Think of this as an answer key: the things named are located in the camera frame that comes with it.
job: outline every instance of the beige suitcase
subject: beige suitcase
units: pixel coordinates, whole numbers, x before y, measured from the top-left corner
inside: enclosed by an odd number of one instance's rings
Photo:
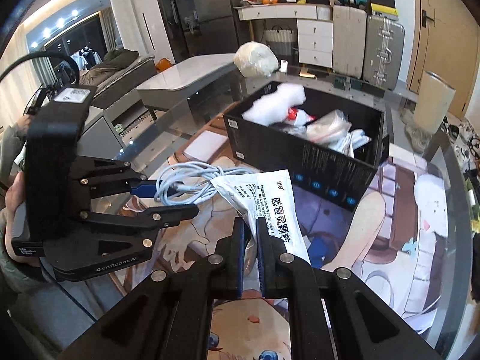
[[[365,55],[367,13],[352,7],[333,7],[333,66],[335,73],[360,78]]]

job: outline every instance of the plastic bag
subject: plastic bag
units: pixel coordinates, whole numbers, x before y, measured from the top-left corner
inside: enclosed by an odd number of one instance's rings
[[[307,248],[295,213],[295,202],[287,170],[251,175],[224,175],[211,180],[218,193],[243,217],[256,240],[256,219],[266,218],[270,235],[281,238],[288,253],[308,263]],[[244,278],[243,289],[258,287],[258,265]]]
[[[280,84],[273,93],[263,95],[255,100],[248,111],[242,114],[252,123],[270,126],[284,121],[289,115],[289,108],[305,102],[305,90],[299,84]]]
[[[278,69],[278,59],[264,44],[248,42],[240,46],[233,63],[244,77],[269,77]]]
[[[352,127],[340,110],[334,110],[307,127],[306,138],[317,144],[336,143],[346,137]]]

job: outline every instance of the black cable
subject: black cable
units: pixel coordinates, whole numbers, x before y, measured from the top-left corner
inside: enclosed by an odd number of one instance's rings
[[[58,287],[58,289],[59,289],[61,292],[63,292],[63,293],[68,297],[68,299],[70,299],[73,303],[75,303],[75,305],[76,305],[80,310],[82,310],[82,311],[88,316],[88,318],[90,318],[94,323],[97,322],[97,319],[96,319],[92,314],[90,314],[90,312],[89,312],[85,307],[83,307],[83,306],[80,304],[80,302],[79,302],[77,299],[75,299],[75,298],[70,294],[70,292],[68,292],[65,288],[63,288],[63,287],[60,285],[60,283],[59,283],[57,280],[55,280],[55,278],[50,274],[49,271],[47,271],[47,270],[45,269],[45,267],[43,266],[42,261],[40,261],[40,259],[38,259],[38,262],[40,263],[40,267],[42,268],[42,271],[46,274],[46,276],[50,279],[50,281],[51,281],[54,285],[56,285],[56,286]]]
[[[18,65],[22,64],[23,62],[30,61],[31,59],[36,59],[41,57],[59,58],[62,61],[68,62],[68,64],[70,65],[71,69],[75,74],[75,84],[78,85],[80,83],[80,70],[78,69],[77,63],[74,61],[72,57],[66,54],[63,54],[63,52],[58,52],[58,51],[35,51],[35,52],[31,52],[30,54],[24,55],[22,58],[19,58],[10,66],[8,66],[8,68],[6,68],[6,70],[0,76],[0,83],[3,81],[6,75],[10,73],[13,69],[15,69]]]

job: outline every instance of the cardboard box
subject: cardboard box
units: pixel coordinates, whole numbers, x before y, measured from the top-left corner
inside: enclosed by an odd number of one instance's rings
[[[272,82],[224,114],[233,155],[265,172],[288,169],[292,183],[353,211],[378,167],[388,158],[389,137],[382,139],[383,112],[331,93],[305,88],[305,103],[298,108],[317,117],[339,109],[349,117],[351,130],[361,128],[372,141],[355,151],[356,158],[300,137],[246,121],[242,113],[266,93]]]

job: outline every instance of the refrigerator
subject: refrigerator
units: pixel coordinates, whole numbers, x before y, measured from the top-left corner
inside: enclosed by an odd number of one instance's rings
[[[160,3],[172,50],[177,55],[234,53],[249,42],[248,23],[238,19],[234,7],[241,0],[165,0]]]

